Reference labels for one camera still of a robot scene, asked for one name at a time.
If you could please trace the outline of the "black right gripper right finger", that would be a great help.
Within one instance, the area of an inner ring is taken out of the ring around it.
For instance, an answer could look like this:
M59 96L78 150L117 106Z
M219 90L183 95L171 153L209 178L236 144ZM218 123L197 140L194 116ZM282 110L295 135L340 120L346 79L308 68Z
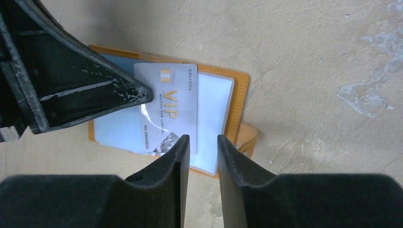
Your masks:
M218 169L227 228L400 228L403 189L381 174L280 174L219 135Z

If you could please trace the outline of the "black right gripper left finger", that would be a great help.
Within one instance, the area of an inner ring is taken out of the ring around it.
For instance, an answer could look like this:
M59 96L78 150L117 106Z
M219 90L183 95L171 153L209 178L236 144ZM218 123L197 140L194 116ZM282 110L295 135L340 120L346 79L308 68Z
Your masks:
M190 167L183 135L163 156L116 175L17 175L0 184L3 228L182 228Z

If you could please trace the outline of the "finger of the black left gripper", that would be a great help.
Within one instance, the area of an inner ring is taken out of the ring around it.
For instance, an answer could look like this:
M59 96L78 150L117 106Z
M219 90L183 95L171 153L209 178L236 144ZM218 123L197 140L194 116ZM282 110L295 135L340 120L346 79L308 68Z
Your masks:
M69 128L149 103L151 88L96 53L39 0L0 3L0 140Z

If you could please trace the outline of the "silver VIP card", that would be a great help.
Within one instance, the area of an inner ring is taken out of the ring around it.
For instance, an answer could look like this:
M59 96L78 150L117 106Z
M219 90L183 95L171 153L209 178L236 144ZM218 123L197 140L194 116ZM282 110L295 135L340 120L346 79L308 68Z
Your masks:
M196 64L135 63L134 76L148 85L154 96L139 108L142 152L162 155L182 135L197 137Z

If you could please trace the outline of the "orange leather card holder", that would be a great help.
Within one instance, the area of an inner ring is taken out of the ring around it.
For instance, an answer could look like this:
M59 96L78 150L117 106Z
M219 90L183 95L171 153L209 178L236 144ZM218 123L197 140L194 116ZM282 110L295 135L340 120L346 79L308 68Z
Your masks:
M241 115L245 103L249 76L246 73L234 70L219 68L215 66L197 64L199 69L199 84L218 86L214 90L213 96L209 96L207 89L199 88L198 104L198 155L191 162L190 169L193 172L212 178L219 178L217 160L217 136L223 133L238 150L247 157L253 155L255 144L258 138L258 130L246 123L242 123ZM208 117L208 107L212 107L217 114L219 104L213 104L218 101L217 95L224 90L218 82L207 82L207 79L213 80L222 77L226 80L233 80L233 90L227 113L225 129L218 130L218 122ZM110 146L126 151L134 152L136 146L134 132L127 129L130 115L137 114L135 108L120 110L108 115L104 115L88 123L88 138L93 142L98 142L103 146Z

